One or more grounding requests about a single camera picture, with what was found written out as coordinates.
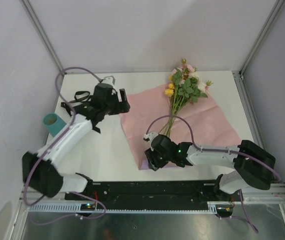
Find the pink wrapping paper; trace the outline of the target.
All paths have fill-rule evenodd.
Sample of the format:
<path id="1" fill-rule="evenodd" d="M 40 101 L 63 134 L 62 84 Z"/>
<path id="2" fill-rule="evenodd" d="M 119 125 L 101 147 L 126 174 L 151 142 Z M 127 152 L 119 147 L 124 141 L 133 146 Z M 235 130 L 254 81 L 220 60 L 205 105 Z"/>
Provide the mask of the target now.
<path id="1" fill-rule="evenodd" d="M 169 99 L 164 94 L 165 89 L 165 85 L 160 85 L 129 95 L 130 110 L 120 116 L 138 168 L 143 160 L 147 160 L 144 152 L 149 144 L 143 140 L 144 134 L 146 131 L 160 132 L 169 120 Z M 241 143 L 237 132 L 211 96 L 187 104 L 177 116 L 179 118 L 175 120 L 170 134 L 170 139 L 176 144 L 192 139 L 198 146 L 225 147 Z"/>

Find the black ribbon gold lettering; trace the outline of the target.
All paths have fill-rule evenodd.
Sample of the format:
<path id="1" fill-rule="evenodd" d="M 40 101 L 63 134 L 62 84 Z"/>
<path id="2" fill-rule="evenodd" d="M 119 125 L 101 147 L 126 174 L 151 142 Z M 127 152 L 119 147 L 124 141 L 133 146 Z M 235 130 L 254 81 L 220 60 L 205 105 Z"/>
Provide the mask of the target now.
<path id="1" fill-rule="evenodd" d="M 91 100 L 91 98 L 92 98 L 92 95 L 87 90 L 85 90 L 85 91 L 76 91 L 75 94 L 74 94 L 74 100 L 71 100 L 68 103 L 71 104 L 71 105 L 75 104 L 75 103 L 87 103 L 87 102 L 89 102 Z M 72 116 L 71 109 L 70 109 L 70 107 L 68 106 L 68 104 L 66 102 L 62 101 L 60 103 L 60 106 L 67 111 L 67 113 L 69 114 L 70 117 Z"/>

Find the artificial flower bouquet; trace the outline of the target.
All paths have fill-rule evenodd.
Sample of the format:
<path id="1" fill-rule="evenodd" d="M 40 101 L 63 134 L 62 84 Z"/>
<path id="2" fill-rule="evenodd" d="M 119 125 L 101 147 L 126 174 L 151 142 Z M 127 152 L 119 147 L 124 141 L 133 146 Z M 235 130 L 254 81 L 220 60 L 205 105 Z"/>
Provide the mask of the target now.
<path id="1" fill-rule="evenodd" d="M 200 79 L 198 69 L 190 65 L 185 58 L 180 60 L 181 66 L 175 67 L 169 76 L 168 87 L 164 95 L 168 98 L 169 115 L 167 123 L 159 131 L 169 137 L 175 123 L 175 117 L 187 104 L 197 103 L 200 98 L 208 97 L 208 90 L 213 85 L 211 80 Z"/>

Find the purple wrapping paper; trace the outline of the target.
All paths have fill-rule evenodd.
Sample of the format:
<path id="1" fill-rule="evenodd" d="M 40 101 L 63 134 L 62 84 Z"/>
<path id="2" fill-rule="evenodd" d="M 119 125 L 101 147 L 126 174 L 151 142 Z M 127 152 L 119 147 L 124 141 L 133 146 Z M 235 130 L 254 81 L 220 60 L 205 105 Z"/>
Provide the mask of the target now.
<path id="1" fill-rule="evenodd" d="M 169 169 L 169 168 L 178 168 L 179 166 L 177 166 L 176 164 L 169 162 L 167 163 L 164 167 L 161 167 L 161 169 Z M 140 165 L 140 167 L 138 168 L 140 171 L 142 170 L 151 170 L 149 168 L 149 163 L 146 159 L 144 159 Z"/>

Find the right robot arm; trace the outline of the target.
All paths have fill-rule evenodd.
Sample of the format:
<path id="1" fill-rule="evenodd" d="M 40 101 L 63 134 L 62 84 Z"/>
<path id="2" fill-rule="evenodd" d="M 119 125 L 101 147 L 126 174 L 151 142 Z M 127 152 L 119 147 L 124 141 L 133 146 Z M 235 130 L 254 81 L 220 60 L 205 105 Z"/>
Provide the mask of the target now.
<path id="1" fill-rule="evenodd" d="M 231 169 L 220 174 L 213 188 L 213 195 L 219 201 L 226 200 L 238 190 L 252 187 L 269 190 L 273 181 L 276 159 L 270 153 L 250 140 L 242 140 L 235 146 L 213 148 L 196 147 L 192 142 L 174 143 L 169 137 L 156 132 L 143 136 L 150 147 L 145 150 L 148 167 L 154 171 L 169 163 L 177 167 L 211 165 Z"/>

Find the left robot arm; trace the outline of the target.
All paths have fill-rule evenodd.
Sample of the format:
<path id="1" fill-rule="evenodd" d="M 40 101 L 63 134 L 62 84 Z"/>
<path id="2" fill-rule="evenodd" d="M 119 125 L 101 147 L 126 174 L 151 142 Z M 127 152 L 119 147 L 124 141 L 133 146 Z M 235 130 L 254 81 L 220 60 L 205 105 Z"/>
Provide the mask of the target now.
<path id="1" fill-rule="evenodd" d="M 48 198 L 62 192 L 75 192 L 82 200 L 87 200 L 93 194 L 90 178 L 80 173 L 59 173 L 59 166 L 87 133 L 101 132 L 97 124 L 106 115 L 127 113 L 130 104 L 125 89 L 115 90 L 111 84 L 98 83 L 87 101 L 62 102 L 61 107 L 70 115 L 70 122 L 36 153 L 28 151 L 23 155 L 23 182 Z"/>

